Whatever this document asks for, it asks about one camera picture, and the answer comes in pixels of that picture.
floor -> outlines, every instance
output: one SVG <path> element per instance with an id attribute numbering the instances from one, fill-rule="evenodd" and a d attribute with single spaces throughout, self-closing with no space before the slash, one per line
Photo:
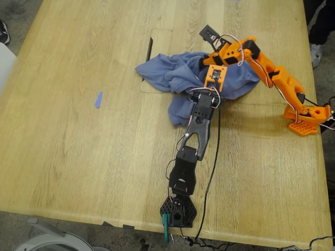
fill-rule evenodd
<path id="1" fill-rule="evenodd" d="M 11 35 L 9 48 L 17 55 L 27 35 L 29 27 L 37 13 L 42 0 L 1 0 L 0 18 L 7 22 Z M 323 56 L 320 65 L 314 69 L 317 100 L 319 104 L 328 101 L 330 95 L 335 95 L 335 32 L 331 34 L 327 44 L 323 47 Z M 326 131 L 322 134 L 323 151 L 327 178 L 335 181 L 335 133 Z M 335 183 L 329 181 L 329 187 L 335 188 Z M 0 251 L 14 250 L 19 244 L 28 238 L 35 236 L 39 231 L 26 223 L 27 216 L 13 213 L 0 212 Z M 150 245 L 149 250 L 202 250 L 199 247 L 189 247 L 188 242 L 179 236 L 175 236 L 175 244 L 163 243 L 163 236 L 159 233 L 145 231 L 119 229 L 110 226 L 82 224 L 68 221 L 45 219 L 58 229 L 74 233 L 91 245 L 103 246 L 111 251 L 140 250 L 140 240 L 144 238 Z M 222 242 L 206 241 L 214 246 Z M 258 247 L 251 245 L 235 244 L 228 251 L 265 251 L 276 250 L 274 248 Z"/>

sneaker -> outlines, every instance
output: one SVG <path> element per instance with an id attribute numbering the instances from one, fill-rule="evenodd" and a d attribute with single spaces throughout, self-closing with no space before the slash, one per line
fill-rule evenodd
<path id="1" fill-rule="evenodd" d="M 0 20 L 0 43 L 9 43 L 10 38 L 8 35 L 7 25 Z"/>
<path id="2" fill-rule="evenodd" d="M 310 57 L 312 59 L 312 67 L 315 68 L 319 65 L 321 56 L 322 56 L 322 49 L 321 45 L 311 43 L 309 45 L 310 50 Z"/>

wooden table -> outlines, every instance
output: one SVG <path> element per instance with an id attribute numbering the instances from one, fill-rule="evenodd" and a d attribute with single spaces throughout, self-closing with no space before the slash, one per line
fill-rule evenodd
<path id="1" fill-rule="evenodd" d="M 198 35 L 206 24 L 255 36 L 316 100 L 302 1 L 45 0 L 0 97 L 0 210 L 162 232 L 165 167 L 184 129 L 169 122 L 171 94 L 142 83 L 134 67 L 150 36 L 153 54 L 210 52 Z M 288 130 L 284 107 L 262 83 L 224 105 L 200 236 L 307 248 L 331 234 L 320 134 Z M 196 168 L 190 236 L 202 214 L 217 118 L 211 126 Z"/>

mounting hole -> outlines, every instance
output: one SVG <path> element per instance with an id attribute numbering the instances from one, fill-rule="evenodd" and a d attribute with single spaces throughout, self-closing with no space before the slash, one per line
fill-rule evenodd
<path id="1" fill-rule="evenodd" d="M 173 216 L 173 218 L 174 218 L 176 221 L 178 221 L 178 220 L 180 220 L 180 219 L 182 218 L 182 216 L 181 216 L 179 213 L 176 213 L 176 214 Z"/>

blue cloth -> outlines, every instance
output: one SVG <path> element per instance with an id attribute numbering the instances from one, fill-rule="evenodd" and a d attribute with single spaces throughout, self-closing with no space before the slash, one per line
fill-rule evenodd
<path id="1" fill-rule="evenodd" d="M 199 69 L 199 62 L 204 55 L 207 53 L 185 52 L 171 57 L 158 54 L 135 68 L 136 72 L 156 89 L 175 94 L 168 109 L 169 119 L 174 126 L 187 125 L 194 104 L 182 93 L 204 86 L 208 67 Z M 242 66 L 230 65 L 227 68 L 221 97 L 236 99 L 250 91 L 259 80 L 247 62 Z"/>

